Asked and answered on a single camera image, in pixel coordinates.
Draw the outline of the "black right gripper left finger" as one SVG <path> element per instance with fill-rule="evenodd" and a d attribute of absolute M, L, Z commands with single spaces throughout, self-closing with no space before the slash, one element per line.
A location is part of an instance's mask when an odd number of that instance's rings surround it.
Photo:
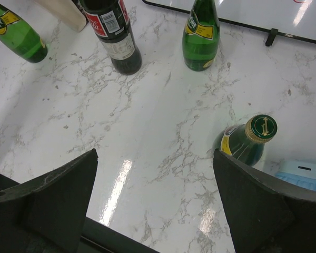
<path fill-rule="evenodd" d="M 97 164 L 92 149 L 24 183 L 0 174 L 0 252 L 76 252 Z"/>

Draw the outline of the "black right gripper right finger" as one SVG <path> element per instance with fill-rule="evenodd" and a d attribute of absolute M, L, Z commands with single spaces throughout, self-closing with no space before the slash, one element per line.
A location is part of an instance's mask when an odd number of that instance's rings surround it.
<path fill-rule="evenodd" d="M 236 252 L 316 252 L 316 191 L 218 149 L 213 169 Z"/>

